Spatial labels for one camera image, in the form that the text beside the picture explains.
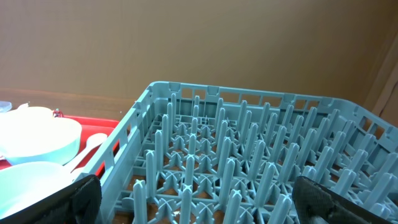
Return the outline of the mint green bowl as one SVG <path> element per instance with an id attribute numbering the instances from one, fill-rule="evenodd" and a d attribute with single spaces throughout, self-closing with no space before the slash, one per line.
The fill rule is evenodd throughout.
<path id="1" fill-rule="evenodd" d="M 53 162 L 27 162 L 1 170 L 1 218 L 39 202 L 72 182 L 71 172 Z"/>

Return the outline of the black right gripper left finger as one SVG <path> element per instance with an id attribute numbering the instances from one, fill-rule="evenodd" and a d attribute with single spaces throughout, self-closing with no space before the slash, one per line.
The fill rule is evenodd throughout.
<path id="1" fill-rule="evenodd" d="M 1 219 L 1 223 L 93 224 L 102 200 L 99 178 L 88 175 L 58 192 Z"/>

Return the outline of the red snack wrapper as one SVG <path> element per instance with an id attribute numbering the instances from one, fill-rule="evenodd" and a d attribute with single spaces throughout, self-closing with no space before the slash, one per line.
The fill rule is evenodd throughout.
<path id="1" fill-rule="evenodd" d="M 58 108 L 56 108 L 55 110 L 53 110 L 53 117 L 54 118 L 63 118 L 63 112 L 61 110 L 59 110 Z"/>

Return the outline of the grey dishwasher rack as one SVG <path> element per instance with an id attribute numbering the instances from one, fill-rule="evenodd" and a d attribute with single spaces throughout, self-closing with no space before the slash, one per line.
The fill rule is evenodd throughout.
<path id="1" fill-rule="evenodd" d="M 83 173 L 95 223 L 298 223 L 301 175 L 397 222 L 397 128 L 339 98 L 154 82 Z"/>

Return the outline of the light blue bowl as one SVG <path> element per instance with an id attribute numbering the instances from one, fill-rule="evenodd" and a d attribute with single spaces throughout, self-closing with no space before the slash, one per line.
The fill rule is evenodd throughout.
<path id="1" fill-rule="evenodd" d="M 48 161 L 64 165 L 80 147 L 82 126 L 55 118 L 52 110 L 27 107 L 1 114 L 1 155 L 11 165 Z"/>

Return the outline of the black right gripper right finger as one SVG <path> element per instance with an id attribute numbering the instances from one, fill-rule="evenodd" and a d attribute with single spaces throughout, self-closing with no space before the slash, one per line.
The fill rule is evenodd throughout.
<path id="1" fill-rule="evenodd" d="M 302 224 L 382 224 L 388 220 L 356 205 L 323 185 L 299 176 L 294 182 L 292 200 Z"/>

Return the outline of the clear plastic bin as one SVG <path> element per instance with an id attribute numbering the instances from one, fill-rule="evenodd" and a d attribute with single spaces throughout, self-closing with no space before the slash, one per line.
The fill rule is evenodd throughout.
<path id="1" fill-rule="evenodd" d="M 0 113 L 6 113 L 12 109 L 12 103 L 9 101 L 0 101 Z"/>

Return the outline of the white plastic spoon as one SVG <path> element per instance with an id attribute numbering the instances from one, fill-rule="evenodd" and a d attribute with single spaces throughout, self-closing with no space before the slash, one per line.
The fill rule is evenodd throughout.
<path id="1" fill-rule="evenodd" d="M 78 164 L 97 146 L 105 142 L 108 135 L 105 133 L 96 133 L 91 135 L 86 141 L 86 147 L 79 152 L 71 161 L 64 165 L 67 171 L 72 172 Z"/>

